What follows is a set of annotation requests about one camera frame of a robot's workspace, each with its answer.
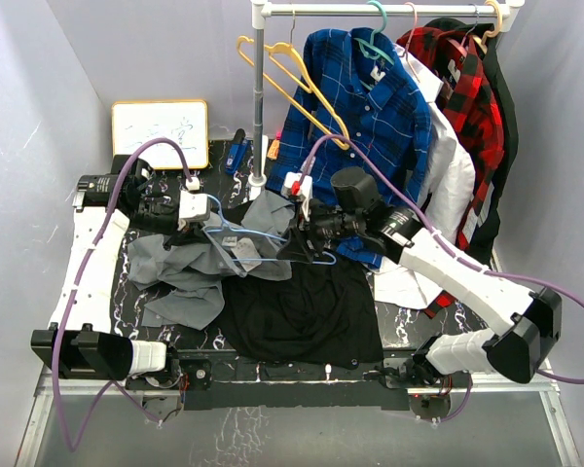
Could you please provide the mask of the light blue wire hanger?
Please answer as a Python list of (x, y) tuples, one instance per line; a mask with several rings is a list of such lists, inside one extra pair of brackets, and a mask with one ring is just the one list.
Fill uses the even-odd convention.
[[(210, 206), (210, 202), (213, 201), (215, 206), (218, 207), (218, 216), (220, 218), (220, 225), (218, 227), (212, 227), (212, 226), (206, 226), (204, 227), (202, 230), (204, 233), (209, 233), (209, 234), (234, 234), (236, 236), (241, 236), (241, 235), (254, 235), (254, 236), (258, 236), (258, 237), (262, 237), (262, 238), (267, 238), (270, 240), (274, 240), (276, 243), (276, 246), (280, 246), (282, 247), (284, 242), (286, 242), (288, 240), (288, 238), (286, 237), (282, 237), (279, 235), (275, 235), (275, 234), (271, 234), (271, 233), (264, 233), (264, 232), (260, 232), (260, 231), (255, 231), (255, 230), (250, 230), (250, 229), (245, 229), (245, 228), (235, 228), (233, 227), (230, 222), (228, 222), (228, 220), (224, 217), (223, 215), (223, 205), (222, 202), (220, 201), (220, 199), (218, 199), (217, 197), (215, 197), (214, 195), (211, 194), (204, 194), (207, 198), (208, 198), (208, 202), (207, 202), (207, 207)], [(319, 261), (316, 259), (310, 259), (310, 261), (308, 262), (308, 264), (314, 264), (314, 265), (320, 265), (320, 266), (334, 266), (337, 264), (337, 258), (335, 257), (334, 254), (330, 253), (330, 252), (326, 252), (326, 253), (321, 253), (319, 255), (325, 255), (326, 257), (329, 258), (328, 261)], [(279, 259), (275, 259), (275, 258), (271, 258), (271, 259), (264, 259), (264, 260), (260, 260), (260, 259), (245, 259), (245, 260), (238, 260), (240, 262), (242, 261), (260, 261), (260, 262), (277, 262), (277, 261), (291, 261), (291, 262), (297, 262), (297, 263), (301, 263), (301, 260), (279, 260)]]

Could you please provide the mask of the grey shirt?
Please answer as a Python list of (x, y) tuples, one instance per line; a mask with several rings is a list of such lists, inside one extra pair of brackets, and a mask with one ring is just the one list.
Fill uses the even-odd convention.
[[(255, 200), (225, 212), (224, 217), (235, 228), (245, 228), (283, 236), (294, 215), (291, 202), (265, 191)], [(220, 218), (214, 213), (204, 226), (218, 227)], [(204, 233), (196, 242), (164, 249), (164, 238), (142, 236), (128, 246), (128, 279), (142, 291), (154, 285), (168, 285), (171, 291), (143, 306), (142, 325), (162, 327), (181, 325), (202, 330), (222, 311), (222, 280), (227, 276), (244, 278), (247, 275), (271, 281), (287, 280), (292, 276), (288, 262), (262, 262), (247, 270), (234, 256), (232, 248), (224, 247), (224, 236), (234, 234)], [(274, 240), (254, 235), (250, 238), (262, 260), (276, 256), (280, 246)]]

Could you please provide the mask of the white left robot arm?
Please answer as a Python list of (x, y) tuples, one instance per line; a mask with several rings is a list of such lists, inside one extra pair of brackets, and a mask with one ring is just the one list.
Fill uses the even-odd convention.
[(156, 170), (137, 160), (122, 178), (126, 161), (117, 156), (110, 173), (78, 180), (65, 280), (48, 327), (33, 331), (30, 345), (54, 380), (146, 375), (170, 388), (182, 366), (167, 344), (133, 341), (111, 330), (115, 268), (128, 230), (161, 234), (168, 246), (207, 218), (207, 200), (194, 174)]

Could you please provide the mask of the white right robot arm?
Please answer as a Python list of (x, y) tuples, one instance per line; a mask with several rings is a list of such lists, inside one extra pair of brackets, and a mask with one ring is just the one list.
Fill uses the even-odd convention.
[(559, 340), (562, 299), (544, 287), (538, 292), (495, 277), (459, 251), (446, 251), (442, 236), (424, 227), (415, 211), (386, 204), (375, 179), (359, 167), (331, 179), (337, 203), (328, 206), (312, 195), (312, 181), (286, 174), (281, 189), (296, 207), (279, 250), (280, 260), (310, 263), (329, 242), (351, 236), (364, 248), (435, 283), (474, 311), (485, 329), (439, 334), (419, 347), (399, 370), (434, 386), (458, 372), (498, 373), (528, 383)]

